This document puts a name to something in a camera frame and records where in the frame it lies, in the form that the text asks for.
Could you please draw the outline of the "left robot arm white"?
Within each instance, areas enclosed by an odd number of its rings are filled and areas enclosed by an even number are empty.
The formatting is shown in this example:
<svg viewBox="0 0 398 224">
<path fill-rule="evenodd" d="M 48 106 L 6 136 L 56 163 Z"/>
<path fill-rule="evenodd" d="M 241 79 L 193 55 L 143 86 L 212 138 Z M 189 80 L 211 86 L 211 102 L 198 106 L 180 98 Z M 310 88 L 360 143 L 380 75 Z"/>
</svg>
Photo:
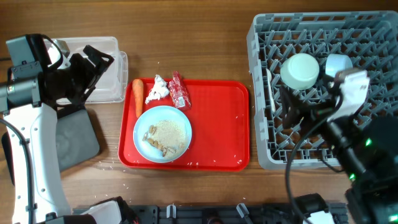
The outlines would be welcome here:
<svg viewBox="0 0 398 224">
<path fill-rule="evenodd" d="M 56 151 L 57 101 L 83 105 L 113 63 L 87 45 L 68 62 L 51 61 L 43 34 L 6 42 L 12 60 L 1 83 L 1 122 L 11 142 L 15 204 L 13 223 L 120 223 L 118 202 L 109 199 L 74 215 L 60 178 Z"/>
</svg>

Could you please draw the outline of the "light blue bowl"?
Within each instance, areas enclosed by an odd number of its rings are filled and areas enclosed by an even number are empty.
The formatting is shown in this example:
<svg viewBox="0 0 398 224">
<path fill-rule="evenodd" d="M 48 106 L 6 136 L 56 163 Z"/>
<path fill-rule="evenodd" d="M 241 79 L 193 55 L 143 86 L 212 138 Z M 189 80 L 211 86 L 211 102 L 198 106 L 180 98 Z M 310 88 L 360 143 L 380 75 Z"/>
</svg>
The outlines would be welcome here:
<svg viewBox="0 0 398 224">
<path fill-rule="evenodd" d="M 335 77 L 338 72 L 352 67 L 352 61 L 347 55 L 330 54 L 326 59 L 325 74 Z"/>
</svg>

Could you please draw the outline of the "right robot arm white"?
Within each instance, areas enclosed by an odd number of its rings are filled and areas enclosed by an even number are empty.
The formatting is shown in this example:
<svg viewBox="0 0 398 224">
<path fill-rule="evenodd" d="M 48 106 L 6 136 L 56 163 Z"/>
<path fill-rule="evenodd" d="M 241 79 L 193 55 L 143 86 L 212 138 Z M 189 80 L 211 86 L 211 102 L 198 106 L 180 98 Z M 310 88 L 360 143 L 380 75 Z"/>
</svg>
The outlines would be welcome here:
<svg viewBox="0 0 398 224">
<path fill-rule="evenodd" d="M 324 103 L 308 105 L 282 87 L 284 128 L 300 125 L 300 140 L 285 168 L 289 200 L 303 221 L 305 214 L 293 198 L 290 170 L 304 140 L 320 135 L 328 144 L 351 181 L 346 191 L 348 209 L 356 223 L 397 223 L 397 118 L 384 116 L 372 120 L 364 129 L 354 124 L 351 115 L 338 116 L 349 96 L 337 90 Z"/>
</svg>

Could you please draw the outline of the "red snack wrapper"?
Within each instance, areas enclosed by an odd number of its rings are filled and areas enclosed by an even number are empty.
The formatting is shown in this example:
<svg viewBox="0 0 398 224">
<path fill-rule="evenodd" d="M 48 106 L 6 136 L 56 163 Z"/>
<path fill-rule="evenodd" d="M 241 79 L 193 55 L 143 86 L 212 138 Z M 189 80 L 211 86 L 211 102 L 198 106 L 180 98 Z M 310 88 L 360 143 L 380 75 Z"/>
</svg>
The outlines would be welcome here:
<svg viewBox="0 0 398 224">
<path fill-rule="evenodd" d="M 172 74 L 172 79 L 169 81 L 169 92 L 175 108 L 185 111 L 192 107 L 187 87 L 178 71 L 174 71 Z"/>
</svg>

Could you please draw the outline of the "white plastic spoon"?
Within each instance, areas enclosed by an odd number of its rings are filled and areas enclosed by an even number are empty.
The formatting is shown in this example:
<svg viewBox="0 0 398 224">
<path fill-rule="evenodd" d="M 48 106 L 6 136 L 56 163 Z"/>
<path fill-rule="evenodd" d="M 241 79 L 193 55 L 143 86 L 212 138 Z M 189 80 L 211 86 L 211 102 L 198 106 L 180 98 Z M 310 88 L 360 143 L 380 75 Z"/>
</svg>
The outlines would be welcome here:
<svg viewBox="0 0 398 224">
<path fill-rule="evenodd" d="M 266 76 L 267 76 L 267 85 L 268 85 L 267 88 L 268 88 L 269 97 L 270 97 L 269 100 L 270 100 L 271 110 L 273 113 L 275 113 L 276 109 L 275 109 L 274 95 L 273 95 L 273 90 L 272 90 L 272 85 L 271 85 L 272 74 L 268 68 L 266 69 Z"/>
</svg>

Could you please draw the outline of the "white tissue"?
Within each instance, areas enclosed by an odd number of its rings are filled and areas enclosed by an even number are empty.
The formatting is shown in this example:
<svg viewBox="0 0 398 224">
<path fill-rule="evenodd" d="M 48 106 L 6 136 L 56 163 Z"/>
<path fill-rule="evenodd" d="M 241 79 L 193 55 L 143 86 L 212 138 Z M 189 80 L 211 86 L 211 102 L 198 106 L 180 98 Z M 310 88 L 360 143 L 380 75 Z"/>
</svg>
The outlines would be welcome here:
<svg viewBox="0 0 398 224">
<path fill-rule="evenodd" d="M 145 104 L 148 105 L 152 100 L 160 100 L 161 98 L 165 98 L 167 95 L 169 95 L 169 93 L 167 82 L 160 75 L 156 75 L 154 78 L 154 86 L 146 97 Z"/>
</svg>

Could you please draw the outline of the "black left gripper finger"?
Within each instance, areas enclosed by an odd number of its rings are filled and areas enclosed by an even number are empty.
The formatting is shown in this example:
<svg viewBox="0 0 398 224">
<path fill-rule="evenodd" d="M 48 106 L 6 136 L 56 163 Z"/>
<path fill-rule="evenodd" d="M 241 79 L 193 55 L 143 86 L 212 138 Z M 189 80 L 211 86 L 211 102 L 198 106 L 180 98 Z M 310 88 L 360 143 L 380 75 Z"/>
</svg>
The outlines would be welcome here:
<svg viewBox="0 0 398 224">
<path fill-rule="evenodd" d="M 83 52 L 88 56 L 89 61 L 94 64 L 95 75 L 98 77 L 102 76 L 114 62 L 114 58 L 111 55 L 100 52 L 91 45 L 86 45 Z"/>
<path fill-rule="evenodd" d="M 88 97 L 96 88 L 96 84 L 101 78 L 101 75 L 85 75 L 82 78 L 81 104 L 85 104 Z"/>
</svg>

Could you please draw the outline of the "mint green bowl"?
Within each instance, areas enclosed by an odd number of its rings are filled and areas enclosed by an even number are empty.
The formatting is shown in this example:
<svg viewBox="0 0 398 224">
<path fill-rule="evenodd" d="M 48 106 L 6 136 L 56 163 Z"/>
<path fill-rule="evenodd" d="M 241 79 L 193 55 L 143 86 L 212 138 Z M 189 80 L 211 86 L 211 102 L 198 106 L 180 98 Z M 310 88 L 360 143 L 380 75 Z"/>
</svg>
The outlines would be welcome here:
<svg viewBox="0 0 398 224">
<path fill-rule="evenodd" d="M 280 68 L 282 81 L 294 90 L 306 90 L 314 86 L 320 73 L 315 57 L 299 53 L 288 58 Z"/>
</svg>

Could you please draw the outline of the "light blue plate with rice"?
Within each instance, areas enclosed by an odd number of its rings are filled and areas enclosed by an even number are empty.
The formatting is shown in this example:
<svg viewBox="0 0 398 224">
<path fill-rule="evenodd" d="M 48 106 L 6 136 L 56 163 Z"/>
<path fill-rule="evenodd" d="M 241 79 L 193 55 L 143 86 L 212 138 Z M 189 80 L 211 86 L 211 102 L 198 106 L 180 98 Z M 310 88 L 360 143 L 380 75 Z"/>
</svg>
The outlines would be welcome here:
<svg viewBox="0 0 398 224">
<path fill-rule="evenodd" d="M 189 148 L 193 130 L 187 116 L 172 106 L 156 106 L 136 121 L 133 141 L 148 161 L 165 164 L 181 157 Z"/>
</svg>

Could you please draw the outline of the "orange carrot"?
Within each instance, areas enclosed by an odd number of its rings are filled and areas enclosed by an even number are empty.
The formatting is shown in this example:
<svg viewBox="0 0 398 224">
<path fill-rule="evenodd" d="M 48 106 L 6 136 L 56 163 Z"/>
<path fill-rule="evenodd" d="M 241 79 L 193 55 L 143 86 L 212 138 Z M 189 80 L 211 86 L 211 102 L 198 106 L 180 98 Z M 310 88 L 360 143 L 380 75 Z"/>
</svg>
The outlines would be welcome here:
<svg viewBox="0 0 398 224">
<path fill-rule="evenodd" d="M 136 106 L 136 117 L 139 118 L 142 114 L 144 101 L 144 83 L 141 79 L 134 79 L 132 82 L 132 90 L 134 94 L 134 101 Z"/>
</svg>

